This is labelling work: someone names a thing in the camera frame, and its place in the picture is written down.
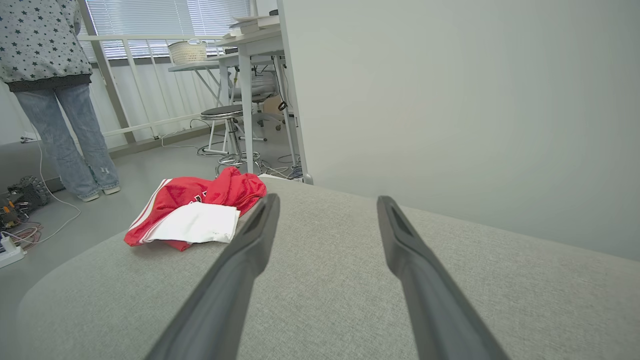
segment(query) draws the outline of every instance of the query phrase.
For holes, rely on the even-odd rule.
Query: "star print sweater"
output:
[[[0,79],[12,92],[87,84],[76,0],[0,0]]]

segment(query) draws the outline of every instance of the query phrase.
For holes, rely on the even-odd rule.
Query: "gray upholstered bench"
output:
[[[264,181],[282,208],[238,358],[415,359],[375,200]],[[640,263],[404,211],[513,359],[640,354]],[[61,265],[26,294],[18,322],[27,359],[142,359],[225,246],[130,248],[123,235]]]

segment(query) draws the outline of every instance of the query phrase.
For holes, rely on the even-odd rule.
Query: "paper stack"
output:
[[[231,32],[223,38],[232,38],[239,35],[254,33],[260,29],[272,28],[280,25],[280,17],[275,16],[249,16],[234,17],[237,23],[230,25]]]

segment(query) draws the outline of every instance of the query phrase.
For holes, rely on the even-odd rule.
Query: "person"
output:
[[[77,34],[76,0],[2,0],[0,79],[40,133],[67,190],[83,201],[120,191],[89,97],[92,68]],[[76,133],[78,153],[58,106]]]

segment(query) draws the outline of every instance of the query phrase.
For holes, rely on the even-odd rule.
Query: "jeans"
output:
[[[67,190],[85,199],[120,185],[89,98],[89,84],[14,94],[40,133]],[[56,98],[78,137],[84,159],[78,153]]]

